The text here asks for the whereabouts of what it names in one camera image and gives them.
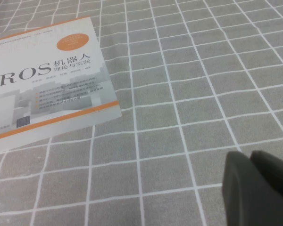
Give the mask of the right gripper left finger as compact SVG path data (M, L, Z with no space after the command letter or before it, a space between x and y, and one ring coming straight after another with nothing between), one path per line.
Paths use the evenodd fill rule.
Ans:
M283 197L238 151L226 156L222 195L227 225L283 226Z

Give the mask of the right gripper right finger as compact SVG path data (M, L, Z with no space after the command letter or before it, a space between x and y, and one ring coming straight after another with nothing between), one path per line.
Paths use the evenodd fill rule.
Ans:
M266 182L283 197L283 160L261 150L253 151L250 160Z

